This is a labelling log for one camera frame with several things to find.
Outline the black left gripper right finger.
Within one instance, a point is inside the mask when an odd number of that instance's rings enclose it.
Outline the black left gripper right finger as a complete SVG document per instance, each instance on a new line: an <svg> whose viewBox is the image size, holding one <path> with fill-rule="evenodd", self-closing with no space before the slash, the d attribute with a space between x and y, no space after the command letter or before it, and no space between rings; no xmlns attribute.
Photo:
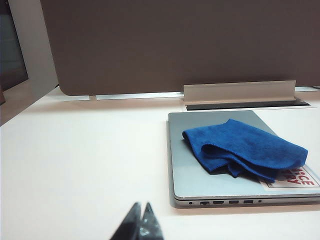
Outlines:
<svg viewBox="0 0 320 240"><path fill-rule="evenodd" d="M163 240L163 231L153 212L151 204L146 204L143 216L139 225L140 240Z"/></svg>

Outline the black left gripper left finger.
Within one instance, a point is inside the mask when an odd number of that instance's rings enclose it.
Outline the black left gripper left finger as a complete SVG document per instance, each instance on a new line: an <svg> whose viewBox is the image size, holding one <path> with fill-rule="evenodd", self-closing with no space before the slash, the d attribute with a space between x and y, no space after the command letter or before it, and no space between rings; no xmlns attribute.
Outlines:
<svg viewBox="0 0 320 240"><path fill-rule="evenodd" d="M118 226L111 240L138 240L141 220L141 204L135 202Z"/></svg>

